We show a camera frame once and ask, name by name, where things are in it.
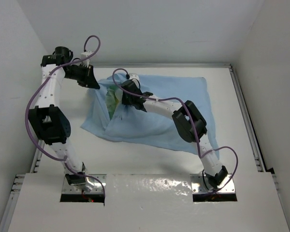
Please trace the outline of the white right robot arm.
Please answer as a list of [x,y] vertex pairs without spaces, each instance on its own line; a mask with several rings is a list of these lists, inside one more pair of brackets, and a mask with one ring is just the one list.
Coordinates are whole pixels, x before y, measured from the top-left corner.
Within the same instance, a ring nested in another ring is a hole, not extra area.
[[142,92],[136,79],[125,81],[120,89],[123,91],[124,105],[164,116],[174,122],[179,136],[196,145],[208,183],[217,190],[227,177],[228,171],[206,137],[207,123],[195,104],[192,101],[182,102],[178,98],[159,99],[151,92]]

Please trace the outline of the white pillow with yellow edge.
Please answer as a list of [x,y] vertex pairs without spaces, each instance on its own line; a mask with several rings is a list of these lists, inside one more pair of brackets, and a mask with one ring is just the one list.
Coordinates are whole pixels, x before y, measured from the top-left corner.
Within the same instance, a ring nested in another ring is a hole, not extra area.
[[105,96],[105,104],[106,104],[110,119],[112,119],[117,106],[121,103],[122,96],[123,96],[123,92],[117,86],[110,86],[107,89],[106,96]]

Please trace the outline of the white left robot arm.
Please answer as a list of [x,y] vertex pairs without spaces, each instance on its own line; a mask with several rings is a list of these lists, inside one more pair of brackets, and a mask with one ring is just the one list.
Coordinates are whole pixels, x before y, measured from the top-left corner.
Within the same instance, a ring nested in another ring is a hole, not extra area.
[[76,65],[73,52],[64,46],[58,46],[52,54],[43,56],[43,87],[38,91],[34,107],[26,113],[38,139],[49,145],[55,159],[62,163],[68,184],[82,192],[90,192],[94,188],[94,180],[87,177],[86,167],[75,153],[69,139],[71,124],[59,107],[61,85],[65,78],[75,80],[81,87],[100,89],[93,66],[84,60],[81,62]]

